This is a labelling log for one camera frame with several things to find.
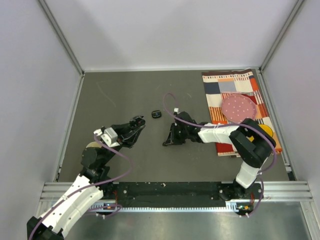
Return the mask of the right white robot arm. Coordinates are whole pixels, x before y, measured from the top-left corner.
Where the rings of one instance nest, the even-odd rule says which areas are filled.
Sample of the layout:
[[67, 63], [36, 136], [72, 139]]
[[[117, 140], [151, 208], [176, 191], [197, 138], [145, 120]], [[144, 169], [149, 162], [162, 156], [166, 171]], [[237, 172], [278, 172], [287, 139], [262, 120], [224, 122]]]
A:
[[276, 142], [253, 119], [246, 118], [241, 123], [213, 124], [197, 123], [183, 111], [173, 114], [175, 122], [171, 124], [164, 147], [183, 145], [186, 140], [194, 143], [229, 144], [235, 147], [242, 163], [232, 186], [221, 186], [219, 197], [224, 200], [245, 198], [252, 191], [257, 176], [271, 154], [276, 152]]

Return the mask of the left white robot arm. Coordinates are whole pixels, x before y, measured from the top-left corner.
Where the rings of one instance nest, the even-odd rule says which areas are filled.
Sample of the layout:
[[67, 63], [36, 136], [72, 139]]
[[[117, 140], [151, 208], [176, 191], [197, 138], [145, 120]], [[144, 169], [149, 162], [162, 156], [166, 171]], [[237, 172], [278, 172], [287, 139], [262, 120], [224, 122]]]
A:
[[102, 198], [109, 198], [114, 191], [113, 182], [128, 175], [133, 167], [120, 176], [110, 178], [107, 163], [122, 148], [132, 148], [137, 142], [146, 122], [142, 116], [128, 123], [113, 124], [94, 131], [94, 141], [81, 154], [83, 166], [74, 182], [59, 200], [39, 217], [31, 217], [27, 224], [29, 240], [63, 240], [75, 223]]

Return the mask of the glossy black charging case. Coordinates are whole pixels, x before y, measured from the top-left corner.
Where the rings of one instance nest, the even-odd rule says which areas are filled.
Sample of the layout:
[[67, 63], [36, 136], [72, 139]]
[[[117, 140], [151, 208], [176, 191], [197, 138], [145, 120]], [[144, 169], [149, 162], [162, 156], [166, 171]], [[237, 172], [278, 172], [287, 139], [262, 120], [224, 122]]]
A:
[[151, 112], [151, 117], [153, 119], [159, 119], [162, 117], [162, 112], [160, 110], [154, 110]]

